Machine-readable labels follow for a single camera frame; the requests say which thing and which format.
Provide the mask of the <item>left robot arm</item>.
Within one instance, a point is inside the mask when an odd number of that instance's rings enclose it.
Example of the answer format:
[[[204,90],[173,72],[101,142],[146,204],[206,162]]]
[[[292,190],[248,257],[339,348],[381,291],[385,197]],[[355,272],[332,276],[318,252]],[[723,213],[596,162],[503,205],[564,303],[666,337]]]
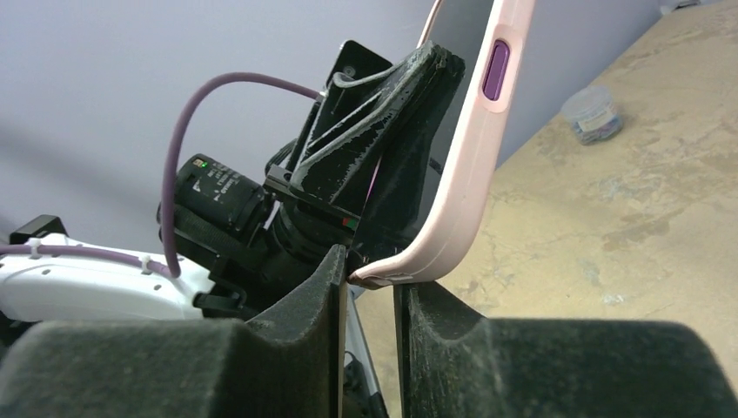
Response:
[[[231,72],[183,109],[157,211],[164,250],[152,254],[71,239],[40,216],[1,249],[8,320],[248,320],[283,299],[333,246],[351,267],[399,253],[428,211],[430,181],[446,173],[433,147],[451,117],[468,60],[426,42],[393,64],[344,44],[320,90]],[[217,88],[266,84],[311,99],[300,134],[256,182],[202,153],[179,153],[195,110]]]

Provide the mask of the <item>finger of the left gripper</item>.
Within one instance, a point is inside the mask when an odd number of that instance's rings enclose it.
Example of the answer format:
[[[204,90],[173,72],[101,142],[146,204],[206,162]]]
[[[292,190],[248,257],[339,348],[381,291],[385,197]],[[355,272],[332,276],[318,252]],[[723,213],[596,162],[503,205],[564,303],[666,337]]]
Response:
[[[359,269],[405,250],[426,222],[461,105],[417,115],[384,152],[354,238]]]
[[[465,73],[462,57],[432,42],[365,78],[335,73],[299,147],[292,187],[361,221],[391,141],[415,116],[444,113]]]

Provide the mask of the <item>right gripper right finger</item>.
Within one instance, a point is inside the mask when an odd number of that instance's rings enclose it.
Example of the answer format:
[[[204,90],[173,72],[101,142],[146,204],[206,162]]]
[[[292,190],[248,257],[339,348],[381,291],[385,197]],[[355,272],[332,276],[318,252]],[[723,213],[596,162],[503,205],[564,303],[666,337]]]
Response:
[[[393,290],[406,417],[734,417],[689,327],[487,318],[435,282]]]

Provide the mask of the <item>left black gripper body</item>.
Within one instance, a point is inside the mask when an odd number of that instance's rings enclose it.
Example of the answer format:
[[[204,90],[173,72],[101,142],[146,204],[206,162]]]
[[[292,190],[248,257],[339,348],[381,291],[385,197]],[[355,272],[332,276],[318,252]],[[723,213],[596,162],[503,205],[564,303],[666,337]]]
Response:
[[[349,246],[360,217],[342,208],[300,195],[292,173],[271,167],[264,188],[279,202],[263,238],[266,255],[258,268],[264,283],[301,283],[319,266],[334,245]]]

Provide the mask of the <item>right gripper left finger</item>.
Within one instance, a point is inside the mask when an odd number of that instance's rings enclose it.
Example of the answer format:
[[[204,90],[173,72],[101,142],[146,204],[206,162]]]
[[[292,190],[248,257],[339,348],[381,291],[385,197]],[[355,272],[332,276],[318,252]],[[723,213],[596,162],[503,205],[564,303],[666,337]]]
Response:
[[[44,322],[1,365],[4,417],[338,417],[346,249],[248,321]]]

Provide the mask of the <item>phone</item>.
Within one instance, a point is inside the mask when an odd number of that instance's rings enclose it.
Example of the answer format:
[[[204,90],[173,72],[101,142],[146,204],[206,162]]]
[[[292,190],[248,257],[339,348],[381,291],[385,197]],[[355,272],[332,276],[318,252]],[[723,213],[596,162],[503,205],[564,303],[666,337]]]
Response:
[[[354,235],[348,279],[366,288],[438,280],[472,245],[485,210],[534,0],[438,1],[417,49],[438,44],[462,57],[466,73],[452,104],[458,124],[426,222],[401,253],[354,267]]]

